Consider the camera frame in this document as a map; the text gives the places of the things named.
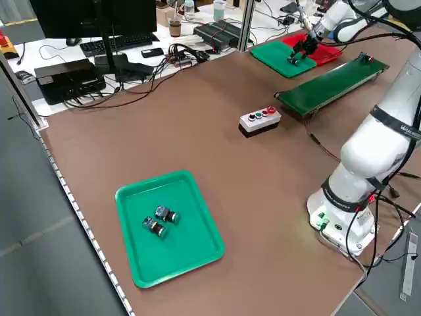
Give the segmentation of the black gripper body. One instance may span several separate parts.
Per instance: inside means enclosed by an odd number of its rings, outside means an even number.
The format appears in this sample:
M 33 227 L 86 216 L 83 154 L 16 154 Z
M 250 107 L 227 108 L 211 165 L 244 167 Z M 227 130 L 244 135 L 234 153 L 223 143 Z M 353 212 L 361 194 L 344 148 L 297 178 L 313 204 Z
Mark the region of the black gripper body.
M 317 32 L 315 30 L 310 31 L 305 41 L 305 48 L 317 49 L 318 44 L 321 39 L 322 39 L 322 32 Z

